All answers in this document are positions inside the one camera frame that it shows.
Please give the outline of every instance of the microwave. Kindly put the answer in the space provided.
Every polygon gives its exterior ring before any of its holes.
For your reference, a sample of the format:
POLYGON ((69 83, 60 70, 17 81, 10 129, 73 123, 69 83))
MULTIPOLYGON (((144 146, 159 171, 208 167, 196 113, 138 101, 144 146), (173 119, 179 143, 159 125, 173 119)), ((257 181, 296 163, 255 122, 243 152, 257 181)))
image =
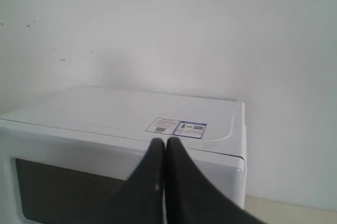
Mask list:
POLYGON ((244 103, 89 86, 0 116, 0 223, 61 224, 96 208, 153 138, 170 137, 244 207, 244 103))

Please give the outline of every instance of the sticker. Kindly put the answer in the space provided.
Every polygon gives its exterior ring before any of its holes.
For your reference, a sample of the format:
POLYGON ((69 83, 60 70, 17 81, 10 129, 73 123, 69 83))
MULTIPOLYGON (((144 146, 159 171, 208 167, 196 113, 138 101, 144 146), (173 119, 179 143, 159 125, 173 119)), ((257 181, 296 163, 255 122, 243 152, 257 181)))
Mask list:
POLYGON ((206 126, 207 124, 205 123, 194 123, 181 120, 173 132, 173 135, 201 139, 204 135, 206 126))
POLYGON ((179 120, 156 118, 146 131, 171 135, 179 123, 179 120))

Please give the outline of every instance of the beige surface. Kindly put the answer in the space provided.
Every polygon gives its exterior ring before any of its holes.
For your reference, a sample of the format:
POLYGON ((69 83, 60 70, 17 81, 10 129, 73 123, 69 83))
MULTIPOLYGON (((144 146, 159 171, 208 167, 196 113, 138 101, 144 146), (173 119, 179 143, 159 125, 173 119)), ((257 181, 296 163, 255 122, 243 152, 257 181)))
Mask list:
POLYGON ((336 224, 337 212, 246 197, 245 209, 268 224, 336 224))

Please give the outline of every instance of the dark glass window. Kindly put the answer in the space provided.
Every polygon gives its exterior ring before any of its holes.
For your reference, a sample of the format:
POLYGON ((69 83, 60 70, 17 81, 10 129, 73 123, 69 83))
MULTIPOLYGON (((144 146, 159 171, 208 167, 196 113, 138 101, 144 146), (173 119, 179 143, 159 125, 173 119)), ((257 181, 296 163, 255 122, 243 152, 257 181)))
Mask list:
POLYGON ((61 224, 99 207, 124 180, 15 159, 24 216, 61 224))

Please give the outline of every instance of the barcode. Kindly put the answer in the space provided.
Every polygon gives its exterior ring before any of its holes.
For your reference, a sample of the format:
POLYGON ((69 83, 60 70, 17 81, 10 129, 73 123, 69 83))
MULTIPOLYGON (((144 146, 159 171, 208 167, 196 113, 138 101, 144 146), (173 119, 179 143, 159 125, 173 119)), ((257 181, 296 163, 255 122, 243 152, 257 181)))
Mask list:
POLYGON ((164 132, 166 130, 166 128, 161 128, 161 127, 157 127, 155 129, 156 132, 164 132))
POLYGON ((193 129, 196 129, 196 130, 203 130, 203 129, 204 129, 204 126, 194 126, 193 129))

